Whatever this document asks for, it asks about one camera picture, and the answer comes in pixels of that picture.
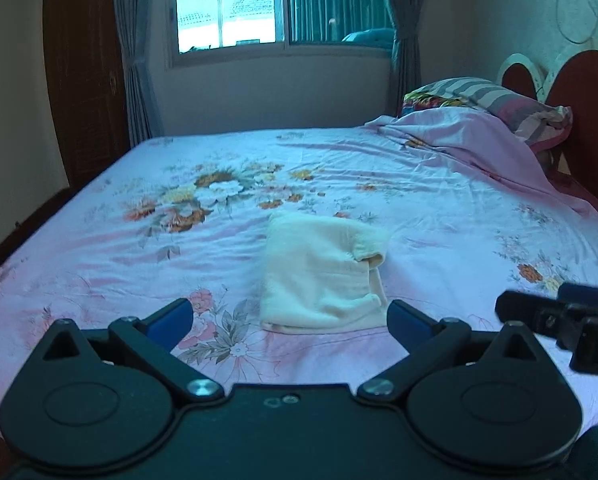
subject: cable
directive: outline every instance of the cable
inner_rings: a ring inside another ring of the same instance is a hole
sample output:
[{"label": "cable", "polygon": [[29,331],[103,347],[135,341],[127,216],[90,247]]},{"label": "cable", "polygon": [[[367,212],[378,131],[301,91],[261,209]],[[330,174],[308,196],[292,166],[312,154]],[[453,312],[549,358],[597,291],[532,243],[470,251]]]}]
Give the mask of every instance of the cable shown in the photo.
[{"label": "cable", "polygon": [[592,31],[590,32],[590,34],[588,35],[588,37],[583,40],[583,41],[575,41],[572,40],[571,38],[569,38],[566,33],[564,33],[564,30],[562,29],[562,24],[559,22],[559,0],[556,0],[555,2],[555,6],[554,6],[554,20],[557,24],[557,30],[559,30],[559,33],[564,37],[565,40],[569,41],[572,44],[575,45],[583,45],[585,43],[588,43],[593,36],[595,35],[595,32],[598,29],[598,0],[594,0],[595,1],[595,5],[593,6],[590,0],[586,0],[588,2],[588,6],[590,7],[590,10],[592,10],[592,13],[595,15],[595,25],[592,28]]}]

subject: door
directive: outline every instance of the door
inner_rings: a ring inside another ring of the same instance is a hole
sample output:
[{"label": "door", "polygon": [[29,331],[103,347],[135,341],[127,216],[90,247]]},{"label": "door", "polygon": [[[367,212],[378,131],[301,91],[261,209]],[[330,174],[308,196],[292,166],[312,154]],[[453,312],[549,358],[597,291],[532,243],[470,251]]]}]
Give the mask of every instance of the door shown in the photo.
[{"label": "door", "polygon": [[44,0],[44,56],[63,165],[75,191],[130,149],[112,0]]}]

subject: wall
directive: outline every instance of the wall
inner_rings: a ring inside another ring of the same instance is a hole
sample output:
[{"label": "wall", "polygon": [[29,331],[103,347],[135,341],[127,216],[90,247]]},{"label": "wall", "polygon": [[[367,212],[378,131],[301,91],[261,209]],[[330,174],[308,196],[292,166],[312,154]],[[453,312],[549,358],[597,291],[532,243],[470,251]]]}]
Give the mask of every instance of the wall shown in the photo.
[{"label": "wall", "polygon": [[[452,69],[450,0],[428,0],[423,78]],[[385,112],[387,57],[292,56],[167,67],[167,0],[153,0],[148,69],[167,135],[358,126]]]},{"label": "wall", "polygon": [[[556,25],[556,0],[452,0],[452,9],[457,75],[493,79],[503,60],[516,52],[547,71],[569,45]],[[584,40],[594,27],[586,0],[560,0],[558,15],[574,40]]]},{"label": "wall", "polygon": [[42,0],[0,0],[0,241],[66,185],[45,83]]}]

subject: mattress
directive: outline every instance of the mattress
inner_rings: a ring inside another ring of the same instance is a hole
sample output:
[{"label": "mattress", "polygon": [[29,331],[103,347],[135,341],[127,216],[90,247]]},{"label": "mattress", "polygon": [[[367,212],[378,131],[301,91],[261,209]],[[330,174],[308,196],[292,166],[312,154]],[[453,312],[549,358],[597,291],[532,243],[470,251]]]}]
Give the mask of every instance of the mattress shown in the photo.
[{"label": "mattress", "polygon": [[[384,328],[284,335],[259,326],[275,210],[388,229],[385,293],[431,317],[498,330],[506,289],[598,286],[598,213],[557,192],[530,149],[487,114],[425,110],[359,128],[163,137],[83,189],[0,268],[0,400],[54,320],[101,328],[175,298],[196,316],[174,349],[230,388],[348,383],[406,356]],[[598,423],[598,377],[540,339]]]}]

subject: cream folded cloth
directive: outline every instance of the cream folded cloth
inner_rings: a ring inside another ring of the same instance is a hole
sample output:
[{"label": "cream folded cloth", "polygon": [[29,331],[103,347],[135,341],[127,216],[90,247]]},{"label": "cream folded cloth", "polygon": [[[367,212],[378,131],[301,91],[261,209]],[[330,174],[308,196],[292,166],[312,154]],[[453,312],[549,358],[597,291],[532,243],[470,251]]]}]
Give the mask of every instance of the cream folded cloth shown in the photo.
[{"label": "cream folded cloth", "polygon": [[385,326],[377,267],[390,233],[356,220],[276,212],[268,224],[260,321],[287,334]]}]

